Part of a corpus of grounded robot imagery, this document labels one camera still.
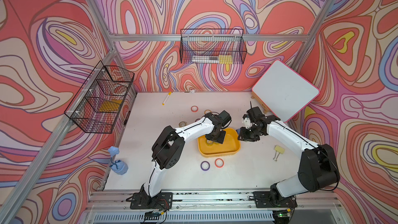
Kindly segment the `yellow plastic storage box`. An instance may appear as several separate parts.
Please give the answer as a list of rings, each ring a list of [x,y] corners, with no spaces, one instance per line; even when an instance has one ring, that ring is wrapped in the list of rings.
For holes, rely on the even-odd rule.
[[[240,141],[237,132],[232,128],[226,128],[226,136],[223,144],[213,143],[212,146],[206,144],[205,136],[198,138],[198,149],[205,158],[222,157],[234,155],[240,151]]]

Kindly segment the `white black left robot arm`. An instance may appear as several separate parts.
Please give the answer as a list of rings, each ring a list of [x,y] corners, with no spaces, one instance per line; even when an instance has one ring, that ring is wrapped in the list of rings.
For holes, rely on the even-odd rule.
[[[161,192],[161,181],[166,170],[172,168],[180,159],[186,143],[202,136],[207,140],[223,144],[231,116],[228,112],[207,113],[198,121],[184,127],[166,126],[152,146],[152,168],[141,192],[149,199]]]

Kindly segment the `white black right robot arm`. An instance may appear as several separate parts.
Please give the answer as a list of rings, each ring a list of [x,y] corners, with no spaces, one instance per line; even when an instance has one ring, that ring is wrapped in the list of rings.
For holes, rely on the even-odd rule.
[[[243,115],[243,124],[238,134],[240,141],[257,142],[261,136],[268,135],[280,141],[300,159],[296,175],[271,185],[269,197],[275,205],[299,194],[339,184],[341,176],[334,149],[330,145],[310,141],[278,117],[264,115],[258,107],[251,108]]]

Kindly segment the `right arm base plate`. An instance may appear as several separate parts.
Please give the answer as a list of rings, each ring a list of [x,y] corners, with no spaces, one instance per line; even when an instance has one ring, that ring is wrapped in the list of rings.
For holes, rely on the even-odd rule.
[[[254,191],[253,197],[257,208],[296,208],[296,198],[282,197],[274,191]]]

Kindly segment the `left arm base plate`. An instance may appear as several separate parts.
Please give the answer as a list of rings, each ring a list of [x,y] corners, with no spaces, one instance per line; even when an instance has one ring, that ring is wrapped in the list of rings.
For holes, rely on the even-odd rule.
[[[150,198],[144,191],[134,193],[126,199],[130,202],[130,209],[160,209],[168,210],[173,204],[173,194],[171,192],[160,192]]]

